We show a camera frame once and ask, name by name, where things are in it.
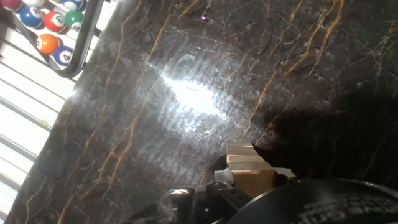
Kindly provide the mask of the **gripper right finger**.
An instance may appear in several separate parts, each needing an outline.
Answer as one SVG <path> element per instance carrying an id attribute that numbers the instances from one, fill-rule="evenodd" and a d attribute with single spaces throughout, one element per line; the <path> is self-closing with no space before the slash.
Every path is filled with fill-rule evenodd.
<path id="1" fill-rule="evenodd" d="M 297 176 L 288 168 L 275 168 L 275 186 L 280 187 L 297 182 Z"/>

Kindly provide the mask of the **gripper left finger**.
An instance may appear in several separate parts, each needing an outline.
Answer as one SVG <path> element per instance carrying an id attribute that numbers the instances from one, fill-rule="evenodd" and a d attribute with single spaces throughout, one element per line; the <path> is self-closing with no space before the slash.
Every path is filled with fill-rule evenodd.
<path id="1" fill-rule="evenodd" d="M 195 193 L 196 223 L 227 223 L 252 197 L 234 186 L 230 168 L 215 171 L 215 181 Z"/>

